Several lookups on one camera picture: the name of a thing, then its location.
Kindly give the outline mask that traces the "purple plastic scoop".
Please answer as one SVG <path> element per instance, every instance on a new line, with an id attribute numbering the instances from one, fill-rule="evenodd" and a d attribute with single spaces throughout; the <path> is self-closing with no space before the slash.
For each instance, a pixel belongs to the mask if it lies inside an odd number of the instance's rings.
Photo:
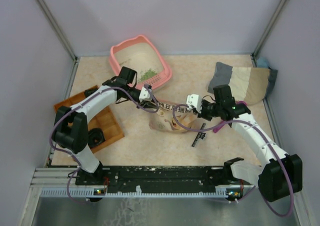
<path id="1" fill-rule="evenodd" d="M 237 101 L 236 102 L 236 104 L 238 105 L 238 104 L 243 104 L 243 105 L 246 105 L 247 106 L 247 103 L 245 102 L 245 101 Z M 212 130 L 212 132 L 213 133 L 217 133 L 223 126 L 224 126 L 224 124 L 223 124 L 223 120 L 221 120 L 219 123 L 218 123 L 218 125 L 217 125 L 217 127 L 215 127 L 213 130 Z"/>

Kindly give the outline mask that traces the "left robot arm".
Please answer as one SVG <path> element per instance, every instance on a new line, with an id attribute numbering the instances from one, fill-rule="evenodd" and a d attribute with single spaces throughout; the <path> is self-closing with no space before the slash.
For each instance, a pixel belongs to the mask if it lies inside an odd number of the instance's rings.
<path id="1" fill-rule="evenodd" d="M 148 113 L 154 114 L 160 109 L 151 85 L 136 88 L 137 75 L 135 70 L 123 66 L 117 76 L 105 81 L 90 96 L 72 106 L 60 106 L 56 112 L 49 143 L 57 143 L 58 151 L 72 156 L 79 168 L 86 172 L 87 180 L 95 185 L 103 181 L 104 172 L 102 163 L 89 147 L 89 122 L 120 99 L 131 101 Z"/>

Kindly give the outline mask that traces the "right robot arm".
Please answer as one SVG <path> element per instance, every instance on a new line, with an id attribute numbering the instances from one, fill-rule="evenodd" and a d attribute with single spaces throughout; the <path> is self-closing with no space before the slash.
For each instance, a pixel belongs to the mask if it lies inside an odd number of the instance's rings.
<path id="1" fill-rule="evenodd" d="M 223 178 L 229 184 L 244 180 L 258 187 L 268 202 L 274 202 L 303 188 L 303 162 L 297 154 L 290 155 L 280 148 L 258 125 L 244 103 L 237 103 L 229 85 L 213 89 L 214 102 L 192 94 L 187 100 L 189 107 L 199 118 L 211 121 L 221 118 L 228 122 L 249 145 L 260 165 L 244 160 L 229 162 Z"/>

